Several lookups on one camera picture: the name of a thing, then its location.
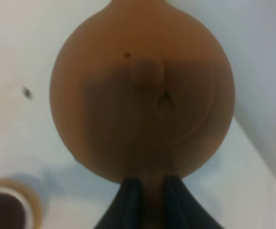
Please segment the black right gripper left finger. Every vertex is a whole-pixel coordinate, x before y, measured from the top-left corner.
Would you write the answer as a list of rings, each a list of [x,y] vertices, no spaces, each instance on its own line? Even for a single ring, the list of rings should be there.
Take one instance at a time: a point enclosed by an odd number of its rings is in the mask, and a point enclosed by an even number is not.
[[[96,229],[140,229],[142,226],[142,186],[137,178],[127,178]]]

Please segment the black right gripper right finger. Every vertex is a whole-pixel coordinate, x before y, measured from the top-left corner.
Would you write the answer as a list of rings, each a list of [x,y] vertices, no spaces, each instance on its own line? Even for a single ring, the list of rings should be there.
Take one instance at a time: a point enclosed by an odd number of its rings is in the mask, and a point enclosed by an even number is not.
[[[167,229],[221,229],[175,175],[164,179],[165,227]]]

